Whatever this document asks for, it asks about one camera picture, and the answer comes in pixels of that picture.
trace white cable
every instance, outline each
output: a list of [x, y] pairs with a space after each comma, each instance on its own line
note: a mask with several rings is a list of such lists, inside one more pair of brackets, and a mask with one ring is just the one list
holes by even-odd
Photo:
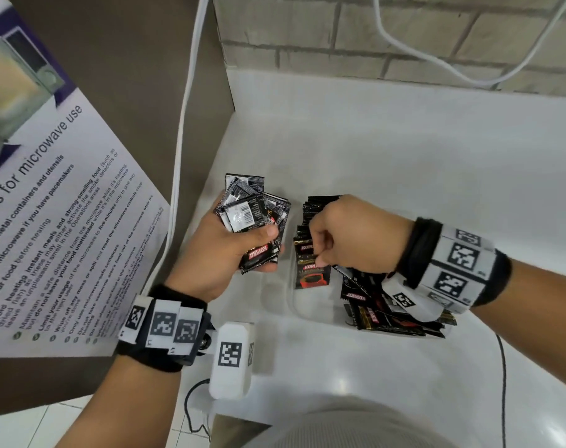
[[179, 126], [177, 127], [177, 143], [175, 147], [175, 169], [173, 172], [173, 187], [171, 188], [171, 211], [169, 213], [169, 227], [167, 229], [167, 241], [165, 250], [160, 257], [159, 262], [156, 264], [152, 273], [150, 274], [144, 288], [142, 295], [147, 296], [150, 288], [159, 273], [160, 268], [165, 262], [165, 258], [173, 243], [173, 235], [175, 232], [175, 220], [177, 218], [177, 205], [179, 203], [179, 184], [181, 177], [181, 151], [183, 148], [183, 123], [185, 120], [185, 109], [189, 101], [189, 94], [191, 92], [191, 84], [194, 80], [196, 73], [196, 62], [198, 58], [198, 49], [200, 48], [200, 37], [202, 35], [202, 27], [204, 26], [204, 17], [210, 0], [199, 0], [198, 10], [196, 12], [196, 21], [194, 22], [194, 31], [191, 36], [191, 50], [189, 52], [189, 68], [187, 71], [187, 81], [185, 82], [185, 91], [183, 93], [183, 102], [181, 103], [181, 113], [179, 115]]
[[528, 52], [528, 54], [526, 55], [524, 60], [521, 63], [519, 63], [518, 66], [516, 66], [513, 70], [511, 70], [507, 74], [502, 75], [502, 76], [500, 76], [496, 79], [475, 80], [473, 78], [468, 77], [467, 75], [462, 74], [461, 72], [459, 72], [456, 68], [451, 66], [451, 64], [447, 63], [446, 61], [443, 61], [442, 59], [437, 58], [433, 55], [429, 55], [428, 53], [424, 53], [424, 52], [421, 52], [419, 50], [416, 50], [416, 49], [410, 47], [409, 45], [406, 45], [403, 42], [399, 41], [398, 39], [394, 38], [390, 34], [388, 34], [385, 31], [385, 29], [383, 28], [383, 22], [380, 18], [380, 3], [379, 3], [378, 0], [374, 0], [374, 19], [376, 20], [376, 27], [378, 28], [378, 32], [380, 33], [380, 35], [383, 38], [385, 38], [385, 40], [388, 43], [390, 43], [391, 45], [394, 45], [399, 50], [401, 50], [401, 51], [403, 51], [403, 52], [405, 52], [409, 55], [412, 55], [412, 56], [419, 58], [419, 59], [423, 59], [424, 61], [428, 61], [432, 64], [436, 64], [437, 66], [440, 66], [440, 67], [448, 70], [449, 72], [451, 72], [451, 74], [456, 75], [461, 80], [464, 80], [468, 83], [471, 83], [474, 86], [491, 86], [491, 85], [494, 85], [496, 83], [501, 83], [501, 82], [504, 82], [505, 80], [511, 78], [515, 74], [517, 74], [520, 70], [522, 70], [530, 62], [530, 60], [532, 60], [532, 58], [534, 57], [536, 52], [540, 49], [542, 43], [544, 42], [546, 37], [549, 35], [550, 31], [554, 28], [555, 24], [559, 21], [559, 19], [561, 18], [561, 16], [563, 15], [563, 12], [565, 12], [565, 10], [566, 10], [566, 0], [563, 1], [561, 6], [559, 6], [559, 9], [557, 9], [555, 15], [552, 17], [552, 19], [550, 19], [550, 22], [548, 22], [546, 27], [544, 28], [544, 30], [542, 30], [542, 33], [540, 34], [540, 36], [538, 36], [538, 38], [536, 39], [536, 42], [534, 42], [534, 45], [532, 46], [532, 48], [530, 49], [530, 51]]

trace white countertop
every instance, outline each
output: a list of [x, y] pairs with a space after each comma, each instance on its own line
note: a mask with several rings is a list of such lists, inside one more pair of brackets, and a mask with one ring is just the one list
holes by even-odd
[[[500, 446], [503, 372], [488, 327], [465, 314], [439, 340], [302, 320], [287, 304], [289, 246], [308, 195], [353, 193], [409, 217], [434, 217], [479, 232], [507, 254], [566, 273], [566, 138], [561, 149], [559, 142], [549, 149], [541, 138], [523, 142], [521, 136], [423, 133], [240, 112], [241, 89], [234, 81], [232, 89], [238, 112], [188, 234], [224, 187], [226, 172], [265, 176], [265, 189], [289, 198], [293, 208], [279, 272], [236, 275], [209, 306], [216, 326], [227, 320], [257, 324], [249, 394], [218, 401], [213, 412], [274, 424], [353, 395], [396, 408], [458, 446]], [[298, 292], [299, 308], [307, 308], [310, 292]], [[505, 348], [508, 446], [566, 447], [566, 386]], [[180, 393], [208, 377], [210, 367], [211, 358], [204, 357], [185, 369]], [[207, 408], [208, 392], [197, 393], [192, 404]]]

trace right hand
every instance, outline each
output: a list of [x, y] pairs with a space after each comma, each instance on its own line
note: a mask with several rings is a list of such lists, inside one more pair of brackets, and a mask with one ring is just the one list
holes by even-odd
[[413, 225], [407, 218], [344, 195], [310, 222], [316, 265], [338, 264], [369, 273], [394, 271]]

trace left hand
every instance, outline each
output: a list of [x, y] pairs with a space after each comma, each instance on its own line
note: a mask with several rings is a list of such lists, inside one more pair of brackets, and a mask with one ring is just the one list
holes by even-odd
[[[183, 255], [171, 271], [165, 286], [205, 302], [220, 296], [239, 270], [242, 256], [252, 248], [261, 247], [279, 234], [275, 225], [266, 225], [244, 233], [228, 232], [213, 212], [222, 195], [204, 215]], [[277, 264], [268, 263], [256, 269], [274, 272]]]

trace black cable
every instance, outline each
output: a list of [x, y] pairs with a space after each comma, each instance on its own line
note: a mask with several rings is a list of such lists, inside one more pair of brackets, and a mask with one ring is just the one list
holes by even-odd
[[189, 399], [191, 393], [196, 388], [198, 388], [200, 385], [204, 385], [204, 384], [210, 384], [210, 379], [201, 380], [200, 382], [198, 382], [197, 384], [195, 384], [193, 387], [191, 387], [189, 389], [189, 391], [187, 392], [187, 395], [185, 396], [185, 401], [183, 401], [183, 410], [185, 411], [185, 417], [187, 418], [187, 424], [189, 426], [189, 433], [190, 434], [197, 434], [198, 432], [200, 432], [203, 429], [204, 432], [206, 433], [206, 435], [208, 436], [208, 441], [211, 441], [210, 431], [206, 428], [206, 426], [204, 426], [204, 424], [202, 424], [198, 429], [192, 429], [191, 419], [189, 418], [189, 412], [187, 410], [187, 400]]
[[503, 448], [507, 448], [507, 434], [505, 431], [505, 398], [507, 396], [507, 361], [505, 360], [505, 350], [503, 348], [503, 341], [497, 335], [498, 346], [501, 349], [501, 360], [503, 361], [503, 397], [501, 399], [501, 429], [503, 436]]

